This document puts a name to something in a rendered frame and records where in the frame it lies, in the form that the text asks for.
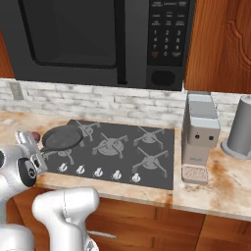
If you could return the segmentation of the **pale grey coffee machine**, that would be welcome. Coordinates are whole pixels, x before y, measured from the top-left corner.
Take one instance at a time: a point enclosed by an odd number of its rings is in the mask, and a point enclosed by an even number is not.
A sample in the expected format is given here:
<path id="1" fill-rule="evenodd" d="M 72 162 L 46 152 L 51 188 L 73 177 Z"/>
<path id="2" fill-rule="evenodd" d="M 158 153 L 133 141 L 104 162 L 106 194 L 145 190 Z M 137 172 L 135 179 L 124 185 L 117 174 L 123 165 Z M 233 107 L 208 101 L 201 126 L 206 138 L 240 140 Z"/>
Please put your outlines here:
<path id="1" fill-rule="evenodd" d="M 208 183 L 210 149 L 217 146 L 221 125 L 210 92 L 188 91 L 181 131 L 181 179 Z"/>

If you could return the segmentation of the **dark grey gas hob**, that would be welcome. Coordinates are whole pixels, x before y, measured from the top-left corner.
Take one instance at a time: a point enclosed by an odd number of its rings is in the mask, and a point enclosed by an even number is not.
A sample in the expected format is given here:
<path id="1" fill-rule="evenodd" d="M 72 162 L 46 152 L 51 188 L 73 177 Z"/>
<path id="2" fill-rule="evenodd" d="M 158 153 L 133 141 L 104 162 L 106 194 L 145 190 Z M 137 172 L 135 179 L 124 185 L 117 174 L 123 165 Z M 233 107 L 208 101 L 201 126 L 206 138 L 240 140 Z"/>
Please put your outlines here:
<path id="1" fill-rule="evenodd" d="M 83 176 L 113 182 L 172 190 L 174 188 L 175 132 L 169 128 L 139 125 L 118 125 L 70 120 L 81 129 L 83 139 L 66 151 L 47 151 L 42 155 L 48 171 L 68 176 Z M 68 169 L 58 168 L 66 163 Z M 75 171 L 84 165 L 85 172 Z M 103 175 L 94 172 L 101 168 Z M 119 170 L 122 177 L 113 179 Z M 131 180 L 139 173 L 140 182 Z"/>

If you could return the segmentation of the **black microwave oven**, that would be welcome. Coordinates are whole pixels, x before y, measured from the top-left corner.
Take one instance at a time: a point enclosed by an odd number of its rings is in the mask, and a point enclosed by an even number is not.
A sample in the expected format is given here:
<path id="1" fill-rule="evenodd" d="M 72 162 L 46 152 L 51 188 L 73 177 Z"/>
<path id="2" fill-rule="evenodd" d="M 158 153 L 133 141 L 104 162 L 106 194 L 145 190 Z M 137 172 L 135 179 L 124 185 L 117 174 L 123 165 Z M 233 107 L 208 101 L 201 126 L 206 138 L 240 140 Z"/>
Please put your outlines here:
<path id="1" fill-rule="evenodd" d="M 0 0 L 18 80 L 179 91 L 196 0 L 125 0 L 126 84 L 118 84 L 114 0 Z"/>

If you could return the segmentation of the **brown wooden cupboard door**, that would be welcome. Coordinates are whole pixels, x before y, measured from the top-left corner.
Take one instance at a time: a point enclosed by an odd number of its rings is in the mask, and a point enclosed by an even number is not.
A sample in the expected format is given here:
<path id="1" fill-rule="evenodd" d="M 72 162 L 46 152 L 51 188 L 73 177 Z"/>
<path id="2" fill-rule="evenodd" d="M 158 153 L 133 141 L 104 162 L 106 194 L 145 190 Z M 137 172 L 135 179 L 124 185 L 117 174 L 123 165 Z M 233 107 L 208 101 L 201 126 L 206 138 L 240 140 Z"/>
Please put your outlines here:
<path id="1" fill-rule="evenodd" d="M 251 222 L 207 215 L 195 251 L 251 251 Z"/>

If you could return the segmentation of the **grey cylindrical appliance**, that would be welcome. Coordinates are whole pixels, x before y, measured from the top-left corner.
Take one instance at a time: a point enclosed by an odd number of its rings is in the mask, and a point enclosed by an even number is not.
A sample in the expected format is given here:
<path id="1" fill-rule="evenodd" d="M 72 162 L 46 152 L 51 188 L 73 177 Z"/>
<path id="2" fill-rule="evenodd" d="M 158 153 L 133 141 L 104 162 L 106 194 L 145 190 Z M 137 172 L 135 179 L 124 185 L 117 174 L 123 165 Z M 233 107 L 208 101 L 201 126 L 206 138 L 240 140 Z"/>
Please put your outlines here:
<path id="1" fill-rule="evenodd" d="M 229 137 L 221 148 L 233 158 L 251 159 L 251 94 L 240 97 Z"/>

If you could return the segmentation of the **brown wooden wall cupboard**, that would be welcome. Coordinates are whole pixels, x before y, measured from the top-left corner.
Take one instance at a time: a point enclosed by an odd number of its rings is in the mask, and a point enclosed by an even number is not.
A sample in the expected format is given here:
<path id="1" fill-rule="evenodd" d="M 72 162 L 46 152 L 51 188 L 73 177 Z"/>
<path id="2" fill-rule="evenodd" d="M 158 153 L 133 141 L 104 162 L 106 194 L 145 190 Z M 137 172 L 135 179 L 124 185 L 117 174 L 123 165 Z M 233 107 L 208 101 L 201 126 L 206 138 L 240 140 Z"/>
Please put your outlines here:
<path id="1" fill-rule="evenodd" d="M 0 30 L 0 77 L 4 78 L 15 77 L 1 30 Z"/>
<path id="2" fill-rule="evenodd" d="M 251 94 L 251 0 L 196 0 L 184 88 Z"/>

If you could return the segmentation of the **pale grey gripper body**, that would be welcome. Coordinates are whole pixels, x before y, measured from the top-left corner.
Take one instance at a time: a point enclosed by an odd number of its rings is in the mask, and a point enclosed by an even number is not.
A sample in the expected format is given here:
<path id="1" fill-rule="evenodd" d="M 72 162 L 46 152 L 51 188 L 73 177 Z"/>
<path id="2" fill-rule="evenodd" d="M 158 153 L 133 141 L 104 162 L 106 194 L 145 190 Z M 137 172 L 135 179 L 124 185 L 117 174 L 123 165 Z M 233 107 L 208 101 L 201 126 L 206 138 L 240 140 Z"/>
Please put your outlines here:
<path id="1" fill-rule="evenodd" d="M 17 130 L 15 137 L 25 157 L 31 158 L 33 155 L 38 156 L 40 154 L 36 141 L 29 131 Z"/>

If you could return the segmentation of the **grey wall socket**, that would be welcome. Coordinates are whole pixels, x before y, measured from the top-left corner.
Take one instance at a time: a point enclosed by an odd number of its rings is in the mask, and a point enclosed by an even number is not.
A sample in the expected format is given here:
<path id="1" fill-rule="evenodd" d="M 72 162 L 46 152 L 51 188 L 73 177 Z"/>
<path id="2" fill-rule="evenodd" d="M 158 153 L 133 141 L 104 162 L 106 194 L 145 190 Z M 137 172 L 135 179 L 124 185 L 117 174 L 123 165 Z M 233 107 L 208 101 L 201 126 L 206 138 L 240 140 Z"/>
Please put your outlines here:
<path id="1" fill-rule="evenodd" d="M 24 99 L 23 92 L 21 86 L 18 82 L 9 82 L 9 86 L 11 88 L 13 98 L 16 101 L 20 101 Z"/>

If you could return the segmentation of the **brown wooden drawer front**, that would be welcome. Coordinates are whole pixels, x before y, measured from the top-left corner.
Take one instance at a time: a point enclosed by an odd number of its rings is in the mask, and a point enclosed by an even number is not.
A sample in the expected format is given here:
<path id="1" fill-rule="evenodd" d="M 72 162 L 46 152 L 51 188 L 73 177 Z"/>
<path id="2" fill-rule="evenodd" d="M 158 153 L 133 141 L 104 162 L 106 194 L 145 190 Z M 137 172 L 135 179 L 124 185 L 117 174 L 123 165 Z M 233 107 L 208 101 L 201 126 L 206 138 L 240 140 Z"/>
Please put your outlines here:
<path id="1" fill-rule="evenodd" d="M 86 228 L 117 238 L 95 236 L 102 251 L 195 251 L 205 216 L 116 197 L 102 196 Z"/>

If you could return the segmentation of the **black frying pan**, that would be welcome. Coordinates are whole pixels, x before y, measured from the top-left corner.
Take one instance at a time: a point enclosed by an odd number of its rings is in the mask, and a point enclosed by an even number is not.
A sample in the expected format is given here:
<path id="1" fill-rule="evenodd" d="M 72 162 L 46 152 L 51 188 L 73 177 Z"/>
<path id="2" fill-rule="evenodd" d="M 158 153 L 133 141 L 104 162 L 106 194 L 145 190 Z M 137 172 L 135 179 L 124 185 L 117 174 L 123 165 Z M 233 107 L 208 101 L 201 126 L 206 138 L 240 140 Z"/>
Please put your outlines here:
<path id="1" fill-rule="evenodd" d="M 41 152 L 64 151 L 77 146 L 83 139 L 82 131 L 74 125 L 60 125 L 42 136 Z"/>

